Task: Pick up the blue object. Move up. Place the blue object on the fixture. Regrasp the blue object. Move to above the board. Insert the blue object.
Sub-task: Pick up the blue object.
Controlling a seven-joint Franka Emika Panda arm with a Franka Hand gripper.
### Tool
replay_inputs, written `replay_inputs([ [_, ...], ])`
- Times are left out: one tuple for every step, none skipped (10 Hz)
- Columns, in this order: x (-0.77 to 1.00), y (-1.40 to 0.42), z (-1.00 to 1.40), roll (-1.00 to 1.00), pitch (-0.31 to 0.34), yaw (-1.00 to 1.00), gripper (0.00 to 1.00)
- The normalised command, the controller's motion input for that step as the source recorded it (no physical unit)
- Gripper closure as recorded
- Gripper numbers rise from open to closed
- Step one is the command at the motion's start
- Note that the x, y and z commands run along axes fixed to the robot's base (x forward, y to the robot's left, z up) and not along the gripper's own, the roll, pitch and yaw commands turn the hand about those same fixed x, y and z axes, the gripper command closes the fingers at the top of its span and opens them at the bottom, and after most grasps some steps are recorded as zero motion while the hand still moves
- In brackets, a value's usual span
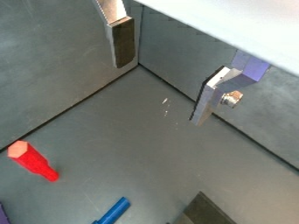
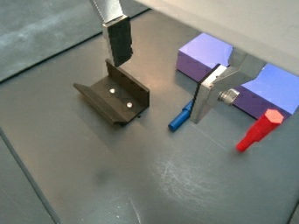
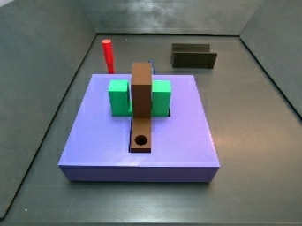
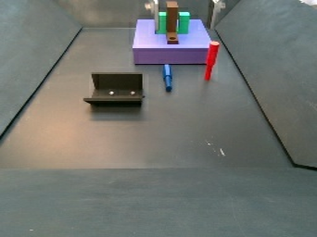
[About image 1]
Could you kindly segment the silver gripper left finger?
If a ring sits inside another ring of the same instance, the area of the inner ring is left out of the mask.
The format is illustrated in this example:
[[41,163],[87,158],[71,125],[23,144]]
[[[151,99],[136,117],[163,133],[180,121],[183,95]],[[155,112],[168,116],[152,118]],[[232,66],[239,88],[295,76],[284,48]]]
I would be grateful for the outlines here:
[[105,24],[116,68],[124,67],[136,56],[135,20],[127,15],[123,0],[92,0]]

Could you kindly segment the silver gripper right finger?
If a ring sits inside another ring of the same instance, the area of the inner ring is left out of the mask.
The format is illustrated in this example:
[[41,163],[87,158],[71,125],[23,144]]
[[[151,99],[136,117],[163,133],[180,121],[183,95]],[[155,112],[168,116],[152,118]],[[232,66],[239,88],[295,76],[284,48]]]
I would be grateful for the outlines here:
[[238,50],[231,67],[222,66],[202,83],[191,122],[202,125],[219,105],[227,105],[234,109],[243,98],[239,90],[258,83],[268,68],[268,62]]

